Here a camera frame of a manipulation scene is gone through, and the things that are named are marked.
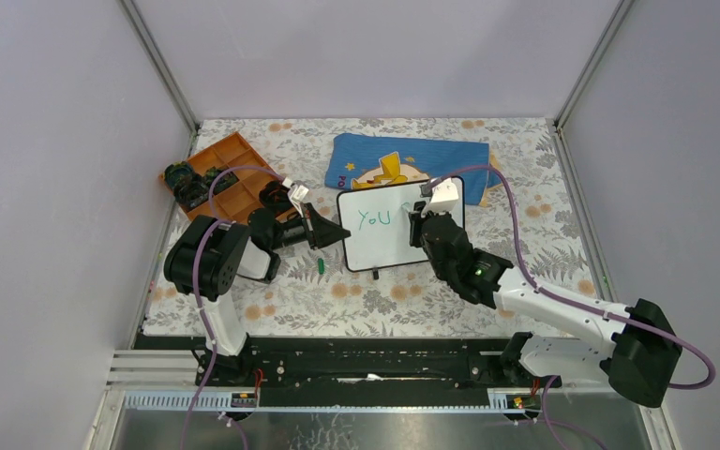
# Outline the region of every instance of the floral tablecloth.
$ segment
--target floral tablecloth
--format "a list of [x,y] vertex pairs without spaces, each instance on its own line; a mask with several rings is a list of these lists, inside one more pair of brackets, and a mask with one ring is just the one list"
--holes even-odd
[[[489,143],[517,198],[523,250],[533,273],[553,284],[595,296],[580,229],[570,205],[545,119],[294,119],[206,120],[197,151],[234,131],[276,171],[312,188],[309,200],[338,222],[338,190],[324,187],[333,138],[351,132],[373,136]],[[188,225],[176,212],[166,257]],[[479,206],[466,207],[471,242],[514,260],[512,222],[502,188]],[[232,298],[242,324],[258,336],[509,337],[516,331],[564,336],[555,328],[504,310],[470,305],[434,277],[422,262],[383,269],[380,279],[346,269],[340,244],[310,250],[287,247],[270,285],[237,278]],[[325,263],[319,275],[318,259]],[[193,296],[179,294],[160,267],[149,293],[142,332],[149,336],[202,336]]]

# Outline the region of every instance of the whiteboard black frame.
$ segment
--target whiteboard black frame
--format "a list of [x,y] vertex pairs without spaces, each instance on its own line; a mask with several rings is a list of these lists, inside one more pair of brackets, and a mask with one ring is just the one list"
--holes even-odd
[[[459,180],[462,181],[462,190],[463,190],[463,192],[462,192],[462,198],[461,198],[461,200],[462,200],[462,230],[465,230],[465,192],[464,192],[465,179],[462,178],[462,177],[459,176],[459,175],[455,175],[455,176],[452,176],[452,177],[451,177],[452,180],[455,179],[455,178],[458,178]],[[352,193],[355,193],[355,194],[356,194],[356,193],[358,193],[358,192],[366,191],[366,190],[385,189],[385,188],[396,188],[396,187],[401,187],[401,186],[405,186],[405,185],[424,185],[424,184],[426,184],[426,183],[428,183],[428,182],[429,182],[429,180],[411,181],[411,182],[409,182],[409,183],[398,183],[398,184],[395,184],[395,185],[385,185],[385,186],[379,186],[379,187],[367,187],[367,188],[365,188],[365,189],[344,190],[344,191],[342,191],[342,192],[339,192],[339,194],[336,196],[337,219],[338,219],[338,221],[341,223],[341,226],[343,226],[343,217],[340,216],[340,202],[338,201],[338,199],[340,198],[341,195],[344,195],[344,194],[352,194]],[[372,267],[372,268],[370,268],[370,269],[352,270],[352,269],[349,267],[349,258],[346,256],[346,241],[345,241],[345,240],[342,240],[342,241],[340,241],[340,244],[343,246],[343,265],[346,266],[346,270],[352,272],[353,274],[359,274],[359,273],[361,273],[361,272],[373,272],[373,271],[375,271],[375,270],[387,269],[387,268],[390,268],[390,267],[399,267],[399,266],[401,266],[401,265],[410,265],[410,264],[426,263],[426,262],[429,261],[429,258],[427,257],[426,252],[424,252],[424,259],[423,259],[423,260],[418,260],[418,261],[413,261],[413,262],[403,262],[403,263],[401,263],[401,264],[381,265],[381,266],[379,266],[379,267]]]

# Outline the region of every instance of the blue towel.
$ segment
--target blue towel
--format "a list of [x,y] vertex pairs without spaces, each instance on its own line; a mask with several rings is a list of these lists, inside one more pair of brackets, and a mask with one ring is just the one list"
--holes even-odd
[[[335,137],[324,183],[330,188],[362,189],[447,175],[463,167],[488,164],[483,142],[384,138],[343,133]],[[486,171],[466,172],[465,203],[479,204],[485,188],[501,180]]]

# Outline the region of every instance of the orange tray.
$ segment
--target orange tray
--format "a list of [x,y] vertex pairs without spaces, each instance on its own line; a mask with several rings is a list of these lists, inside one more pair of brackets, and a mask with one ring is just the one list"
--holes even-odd
[[[238,133],[234,133],[202,150],[197,155],[187,159],[187,162],[191,164],[194,172],[200,175],[205,174],[205,171],[212,167],[224,170],[236,166],[260,166],[273,170]],[[215,195],[214,206],[219,216],[246,224],[249,213],[258,208],[263,208],[261,201],[258,199],[258,194],[267,183],[274,181],[276,178],[268,173],[253,170],[241,170],[234,173],[238,177],[238,183]],[[164,183],[164,173],[159,175],[158,178]],[[278,215],[278,217],[284,218],[291,211],[293,211],[293,208]],[[189,220],[200,215],[214,216],[211,214],[211,207],[208,202],[192,209],[186,215]]]

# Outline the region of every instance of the reflective surface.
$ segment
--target reflective surface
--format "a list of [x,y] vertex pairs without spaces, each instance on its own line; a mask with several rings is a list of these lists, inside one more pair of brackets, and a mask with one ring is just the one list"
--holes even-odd
[[[587,429],[609,450],[649,449],[638,407],[616,395],[550,396],[551,418]],[[178,449],[184,412],[125,410],[115,449]],[[544,424],[513,426],[500,414],[257,412],[241,422],[252,449],[560,449]],[[570,449],[599,449],[558,429]],[[238,430],[213,412],[192,416],[190,449],[241,449]]]

